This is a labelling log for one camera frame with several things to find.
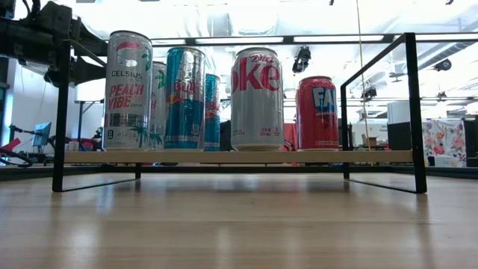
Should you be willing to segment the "white cabinet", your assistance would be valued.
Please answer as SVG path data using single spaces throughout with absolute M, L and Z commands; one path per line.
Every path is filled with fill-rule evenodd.
M 410 106 L 408 100 L 389 102 L 387 104 L 388 124 L 406 123 L 410 121 Z

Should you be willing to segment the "red cloth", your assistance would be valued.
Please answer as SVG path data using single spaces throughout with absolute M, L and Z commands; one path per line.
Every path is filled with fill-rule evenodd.
M 284 146 L 281 151 L 295 152 L 297 150 L 297 129 L 295 123 L 284 124 Z

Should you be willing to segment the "blue silver Red Bull can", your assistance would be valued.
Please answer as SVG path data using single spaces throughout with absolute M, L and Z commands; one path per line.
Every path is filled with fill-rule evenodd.
M 164 148 L 202 150 L 205 120 L 205 54 L 179 46 L 167 52 Z
M 205 151 L 220 150 L 220 78 L 205 75 Z

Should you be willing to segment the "black box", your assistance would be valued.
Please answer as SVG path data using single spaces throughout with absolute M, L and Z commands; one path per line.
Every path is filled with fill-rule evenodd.
M 388 148 L 390 150 L 411 150 L 410 122 L 388 124 Z

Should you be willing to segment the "wooden shelf black metal frame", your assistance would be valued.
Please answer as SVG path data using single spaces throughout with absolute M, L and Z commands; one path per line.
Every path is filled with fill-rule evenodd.
M 406 49 L 406 66 L 408 70 L 409 89 L 409 113 L 411 127 L 411 144 L 409 151 L 364 151 L 353 150 L 350 143 L 347 118 L 347 86 L 362 76 L 379 60 L 400 44 Z M 359 71 L 348 78 L 340 89 L 341 101 L 341 135 L 342 148 L 338 151 L 305 151 L 305 152 L 280 152 L 280 151 L 242 151 L 242 152 L 67 152 L 64 149 L 66 137 L 66 113 L 67 93 L 66 83 L 60 84 L 58 96 L 58 115 L 56 122 L 56 146 L 54 168 L 52 176 L 52 190 L 62 192 L 63 173 L 66 163 L 132 163 L 134 165 L 135 178 L 140 179 L 142 166 L 153 161 L 167 163 L 204 163 L 204 164 L 230 164 L 231 172 L 240 168 L 243 164 L 269 164 L 285 162 L 340 163 L 341 171 L 346 181 L 350 178 L 350 164 L 354 162 L 411 162 L 415 176 L 415 189 L 413 193 L 424 194 L 427 191 L 425 158 L 423 154 L 422 118 L 420 109 L 420 92 L 417 61 L 417 40 L 412 32 L 406 32 L 396 36 L 383 51 L 366 63 Z

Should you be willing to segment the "small grey monitor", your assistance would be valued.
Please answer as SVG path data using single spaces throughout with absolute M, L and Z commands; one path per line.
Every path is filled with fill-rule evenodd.
M 48 143 L 52 123 L 36 124 L 32 146 L 46 146 Z

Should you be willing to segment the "black aluminium table frame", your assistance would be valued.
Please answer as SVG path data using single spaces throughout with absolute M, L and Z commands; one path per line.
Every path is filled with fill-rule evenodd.
M 65 176 L 78 176 L 94 173 L 134 173 L 135 167 L 115 167 L 111 165 L 102 166 L 72 166 L 65 167 L 63 174 Z M 142 167 L 141 173 L 341 173 L 341 166 L 334 167 L 225 167 L 225 166 L 202 166 L 202 167 Z M 354 173 L 405 173 L 413 174 L 411 166 L 351 166 L 350 172 Z M 457 179 L 476 179 L 478 180 L 478 167 L 469 168 L 451 168 L 451 167 L 428 167 L 426 168 L 428 176 L 441 176 Z M 51 178 L 53 176 L 52 167 L 0 167 L 0 182 Z

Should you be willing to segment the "white Celsius can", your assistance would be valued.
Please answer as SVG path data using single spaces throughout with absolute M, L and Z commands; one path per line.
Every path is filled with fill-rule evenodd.
M 105 81 L 105 150 L 149 148 L 151 87 L 151 40 L 133 31 L 112 32 Z
M 163 149 L 165 124 L 165 82 L 167 65 L 163 62 L 152 63 L 152 95 L 150 112 L 150 144 L 153 150 Z

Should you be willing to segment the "red Fanta can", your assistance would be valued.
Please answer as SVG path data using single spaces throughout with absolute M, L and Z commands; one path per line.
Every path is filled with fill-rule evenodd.
M 296 91 L 298 150 L 338 151 L 337 90 L 328 76 L 302 79 Z

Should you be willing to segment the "black leg table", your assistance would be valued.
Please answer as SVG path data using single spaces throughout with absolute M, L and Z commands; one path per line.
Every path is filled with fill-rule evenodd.
M 93 105 L 103 105 L 104 104 L 104 99 L 100 100 L 94 100 L 94 101 L 83 101 L 83 100 L 75 100 L 74 103 L 76 105 L 79 105 L 79 113 L 78 113 L 78 131 L 77 131 L 77 141 L 79 145 L 79 150 L 80 151 L 85 151 L 85 148 L 83 146 L 83 141 L 84 139 L 81 136 L 82 132 L 82 124 L 83 124 L 83 118 L 84 114 L 93 106 Z

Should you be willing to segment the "floral cloth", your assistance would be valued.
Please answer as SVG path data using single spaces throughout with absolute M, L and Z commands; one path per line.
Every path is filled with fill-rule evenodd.
M 427 167 L 467 166 L 464 120 L 423 121 L 422 135 Z

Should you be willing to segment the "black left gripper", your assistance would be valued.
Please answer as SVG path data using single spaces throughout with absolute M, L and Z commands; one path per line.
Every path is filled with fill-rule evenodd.
M 97 56 L 103 57 L 108 53 L 108 44 L 91 33 L 81 20 L 72 21 L 72 38 Z M 15 58 L 22 64 L 34 62 L 54 67 L 54 36 L 23 25 L 20 21 L 0 18 L 0 58 Z M 82 58 L 72 62 L 70 81 L 75 86 L 105 77 L 105 67 L 90 64 Z

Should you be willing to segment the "silver Diet Coke can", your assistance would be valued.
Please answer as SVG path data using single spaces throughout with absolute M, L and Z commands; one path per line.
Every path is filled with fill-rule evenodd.
M 231 143 L 237 151 L 276 151 L 284 142 L 282 64 L 269 48 L 236 54 L 231 71 Z

